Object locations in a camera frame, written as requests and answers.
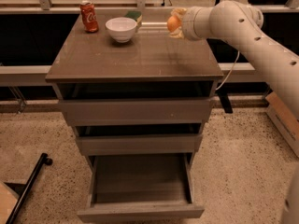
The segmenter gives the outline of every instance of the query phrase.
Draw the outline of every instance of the concrete floor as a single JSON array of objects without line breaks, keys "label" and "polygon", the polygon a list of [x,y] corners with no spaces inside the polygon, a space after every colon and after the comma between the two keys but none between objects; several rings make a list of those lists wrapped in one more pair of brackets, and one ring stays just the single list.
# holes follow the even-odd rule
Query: concrete floor
[{"label": "concrete floor", "polygon": [[[40,154],[44,166],[16,223],[81,223],[91,171],[80,155],[62,114],[50,109],[1,113],[0,180],[25,183]],[[214,108],[192,166],[199,219],[130,222],[130,224],[279,223],[292,173],[299,163],[267,117],[264,107]]]}]

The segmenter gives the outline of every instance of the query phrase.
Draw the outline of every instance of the orange object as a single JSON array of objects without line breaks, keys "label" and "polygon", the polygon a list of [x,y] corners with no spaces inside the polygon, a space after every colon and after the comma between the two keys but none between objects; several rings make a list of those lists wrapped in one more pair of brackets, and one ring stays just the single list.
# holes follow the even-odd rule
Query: orange object
[{"label": "orange object", "polygon": [[170,33],[173,33],[180,26],[181,26],[181,21],[175,15],[171,16],[167,21],[167,29]]},{"label": "orange object", "polygon": [[94,33],[99,30],[99,25],[94,12],[94,4],[90,1],[82,1],[80,4],[82,20],[85,26],[85,31]]}]

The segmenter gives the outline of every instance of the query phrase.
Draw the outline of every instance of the green sponge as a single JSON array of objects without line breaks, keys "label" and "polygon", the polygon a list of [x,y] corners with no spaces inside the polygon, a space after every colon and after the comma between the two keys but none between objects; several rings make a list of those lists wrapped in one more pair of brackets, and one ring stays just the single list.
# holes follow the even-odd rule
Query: green sponge
[{"label": "green sponge", "polygon": [[127,14],[124,15],[124,17],[134,19],[137,22],[137,28],[141,26],[142,14],[140,11],[128,11]]}]

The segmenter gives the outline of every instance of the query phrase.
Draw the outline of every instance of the open drawer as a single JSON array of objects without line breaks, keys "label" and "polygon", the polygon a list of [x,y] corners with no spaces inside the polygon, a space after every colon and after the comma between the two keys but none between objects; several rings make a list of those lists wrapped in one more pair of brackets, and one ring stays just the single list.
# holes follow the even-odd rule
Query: open drawer
[{"label": "open drawer", "polygon": [[82,155],[194,153],[202,141],[201,124],[79,127]]},{"label": "open drawer", "polygon": [[184,154],[97,156],[83,222],[154,220],[202,215],[193,204]]},{"label": "open drawer", "polygon": [[207,121],[211,100],[74,100],[58,106],[69,126],[197,123]]}]

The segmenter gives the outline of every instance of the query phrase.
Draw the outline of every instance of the speckled floor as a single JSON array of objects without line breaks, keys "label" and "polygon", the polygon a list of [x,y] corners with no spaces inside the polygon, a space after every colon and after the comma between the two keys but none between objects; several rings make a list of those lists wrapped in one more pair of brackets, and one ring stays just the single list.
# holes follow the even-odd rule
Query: speckled floor
[{"label": "speckled floor", "polygon": [[[44,166],[16,223],[81,223],[91,171],[59,112],[0,113],[0,180],[25,183],[42,152]],[[132,224],[279,223],[284,197],[299,163],[265,108],[214,108],[192,166],[199,219]]]}]

